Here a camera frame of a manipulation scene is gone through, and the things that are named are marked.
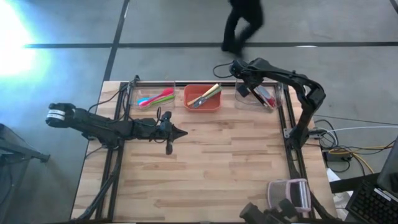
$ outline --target keyboard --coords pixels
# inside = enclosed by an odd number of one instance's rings
[[[354,191],[346,209],[365,223],[398,223],[398,203],[366,181]]]

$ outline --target pink spoon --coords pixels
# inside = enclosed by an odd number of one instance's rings
[[[174,93],[174,90],[172,88],[165,89],[165,90],[162,91],[161,94],[159,94],[156,97],[153,97],[153,98],[151,98],[151,99],[149,99],[147,101],[144,101],[144,102],[140,103],[139,106],[140,107],[145,107],[145,106],[149,105],[150,103],[152,103],[153,101],[156,101],[159,98],[165,97],[165,96],[173,94],[173,93]]]

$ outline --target red object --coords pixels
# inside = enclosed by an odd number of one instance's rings
[[[221,92],[207,99],[206,102],[198,108],[194,108],[193,104],[188,106],[188,102],[194,100],[209,90],[213,85],[187,85],[184,88],[184,106],[191,112],[215,112],[221,105]]]
[[[274,97],[271,97],[269,99],[266,99],[268,104],[272,107],[272,108],[276,108],[276,100]]]
[[[153,101],[156,101],[159,98],[171,95],[173,93],[174,93],[174,90],[172,88],[167,88],[167,89],[163,90],[161,94],[157,95],[156,97],[151,98],[150,100],[142,102],[139,106],[141,108],[143,108],[143,107],[149,105],[150,103],[152,103]]]

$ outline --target red container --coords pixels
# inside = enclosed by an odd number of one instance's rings
[[[215,112],[221,105],[221,92],[207,99],[206,102],[198,108],[194,108],[193,104],[188,106],[188,102],[199,96],[202,96],[213,85],[187,85],[184,88],[184,106],[191,112]]]

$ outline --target white cable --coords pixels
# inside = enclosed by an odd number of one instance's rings
[[[364,129],[364,128],[398,128],[398,126],[369,126],[369,127],[340,128],[340,129],[329,130],[328,133],[333,131],[344,131],[344,130]]]
[[[330,133],[330,132],[333,132],[334,130],[327,130],[326,128],[318,128],[317,127],[317,129],[321,129],[321,130],[324,130],[324,131],[326,131],[327,133],[329,133],[331,136],[332,136],[332,138],[335,140],[335,144],[337,144],[337,138],[336,138],[336,136],[335,136],[335,134],[333,134],[333,133]]]

